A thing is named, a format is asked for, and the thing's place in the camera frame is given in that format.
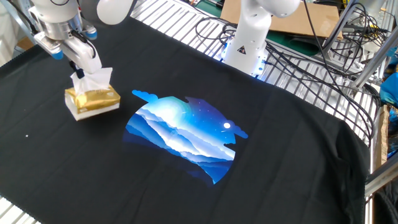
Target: blue mountain print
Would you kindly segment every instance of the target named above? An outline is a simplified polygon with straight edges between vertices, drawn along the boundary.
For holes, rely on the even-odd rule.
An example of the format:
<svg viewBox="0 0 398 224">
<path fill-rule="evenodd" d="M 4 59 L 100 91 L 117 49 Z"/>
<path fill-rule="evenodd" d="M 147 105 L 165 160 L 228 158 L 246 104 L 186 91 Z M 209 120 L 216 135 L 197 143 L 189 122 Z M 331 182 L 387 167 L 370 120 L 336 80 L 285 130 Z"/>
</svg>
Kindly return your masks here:
<svg viewBox="0 0 398 224">
<path fill-rule="evenodd" d="M 204 100 L 186 97 L 186 103 L 172 96 L 158 99 L 146 92 L 132 93 L 148 104 L 127 123 L 124 142 L 166 150 L 186 159 L 199 167 L 186 168 L 187 173 L 201 179 L 210 176 L 212 184 L 225 176 L 235 152 L 224 145 L 235 144 L 235 134 L 248 137 L 240 127 Z"/>
</svg>

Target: tissue box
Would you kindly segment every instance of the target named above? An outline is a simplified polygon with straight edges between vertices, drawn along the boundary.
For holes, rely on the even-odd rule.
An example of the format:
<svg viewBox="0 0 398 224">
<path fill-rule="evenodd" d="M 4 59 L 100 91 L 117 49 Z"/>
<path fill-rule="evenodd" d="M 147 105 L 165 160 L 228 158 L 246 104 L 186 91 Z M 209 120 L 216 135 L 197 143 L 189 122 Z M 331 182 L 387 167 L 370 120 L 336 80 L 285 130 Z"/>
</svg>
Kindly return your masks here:
<svg viewBox="0 0 398 224">
<path fill-rule="evenodd" d="M 76 95 L 74 88 L 69 88 L 65 90 L 65 103 L 78 121 L 118 109 L 120 96 L 111 86 L 108 90 L 91 90 L 80 95 Z"/>
</svg>

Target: cardboard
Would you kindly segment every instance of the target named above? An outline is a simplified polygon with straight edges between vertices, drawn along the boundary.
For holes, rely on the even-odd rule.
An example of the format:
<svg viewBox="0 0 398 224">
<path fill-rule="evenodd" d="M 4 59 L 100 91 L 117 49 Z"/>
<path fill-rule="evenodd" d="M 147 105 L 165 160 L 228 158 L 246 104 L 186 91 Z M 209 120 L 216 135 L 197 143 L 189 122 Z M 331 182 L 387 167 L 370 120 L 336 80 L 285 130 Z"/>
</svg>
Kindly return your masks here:
<svg viewBox="0 0 398 224">
<path fill-rule="evenodd" d="M 329 37 L 339 19 L 337 7 L 312 3 L 307 5 L 316 35 L 323 38 Z M 240 14 L 241 0 L 225 1 L 223 12 L 221 13 L 222 19 L 238 23 Z M 270 30 L 313 36 L 303 2 L 300 3 L 298 9 L 292 15 L 286 18 L 273 16 Z M 338 35 L 338 39 L 343 39 L 341 33 Z"/>
<path fill-rule="evenodd" d="M 390 108 L 387 105 L 384 105 L 380 111 L 379 131 L 377 132 L 376 147 L 374 149 L 373 155 L 374 170 L 378 169 L 381 165 L 387 162 L 389 111 Z"/>
<path fill-rule="evenodd" d="M 34 44 L 29 40 L 29 38 L 24 37 L 22 40 L 18 42 L 17 46 L 24 50 L 29 50 L 34 46 Z"/>
</svg>

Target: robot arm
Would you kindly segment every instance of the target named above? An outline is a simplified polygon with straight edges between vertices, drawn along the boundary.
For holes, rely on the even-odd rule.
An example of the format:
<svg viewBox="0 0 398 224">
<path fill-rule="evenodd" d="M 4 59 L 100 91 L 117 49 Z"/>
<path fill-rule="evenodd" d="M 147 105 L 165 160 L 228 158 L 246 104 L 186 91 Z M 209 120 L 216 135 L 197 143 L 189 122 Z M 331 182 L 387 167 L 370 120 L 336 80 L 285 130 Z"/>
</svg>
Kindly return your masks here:
<svg viewBox="0 0 398 224">
<path fill-rule="evenodd" d="M 241 0 L 241 16 L 234 39 L 222 54 L 224 62 L 249 75 L 260 75 L 267 59 L 266 37 L 271 15 L 287 17 L 300 0 Z"/>
<path fill-rule="evenodd" d="M 80 0 L 84 19 L 77 0 L 32 1 L 34 7 L 29 13 L 40 30 L 34 37 L 36 42 L 55 59 L 65 54 L 78 68 L 94 74 L 102 64 L 89 41 L 97 36 L 92 23 L 99 26 L 120 23 L 129 15 L 136 0 Z"/>
</svg>

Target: metal frame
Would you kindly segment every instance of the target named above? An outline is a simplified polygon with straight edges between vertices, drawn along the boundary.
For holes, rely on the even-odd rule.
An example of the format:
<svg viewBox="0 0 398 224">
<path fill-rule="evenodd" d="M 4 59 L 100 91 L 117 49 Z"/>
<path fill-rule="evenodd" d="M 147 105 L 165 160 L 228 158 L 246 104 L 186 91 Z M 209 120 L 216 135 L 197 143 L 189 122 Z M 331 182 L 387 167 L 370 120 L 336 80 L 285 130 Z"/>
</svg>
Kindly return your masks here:
<svg viewBox="0 0 398 224">
<path fill-rule="evenodd" d="M 393 156 L 368 177 L 368 181 L 365 185 L 365 197 L 371 196 L 374 192 L 379 190 L 397 176 L 398 156 Z"/>
<path fill-rule="evenodd" d="M 391 35 L 387 38 L 385 43 L 377 51 L 376 55 L 371 59 L 359 77 L 351 84 L 353 88 L 362 88 L 363 85 L 369 80 L 373 73 L 380 67 L 381 63 L 386 59 L 387 52 L 398 44 L 398 28 L 392 31 Z"/>
<path fill-rule="evenodd" d="M 335 28 L 330 33 L 330 36 L 326 39 L 325 43 L 323 44 L 322 52 L 326 57 L 329 57 L 329 50 L 333 43 L 335 42 L 338 34 L 343 30 L 344 25 L 347 23 L 348 19 L 351 17 L 352 13 L 355 10 L 355 7 L 352 7 L 353 4 L 359 2 L 359 0 L 351 0 L 346 9 L 343 11 L 342 15 L 340 16 Z"/>
</svg>

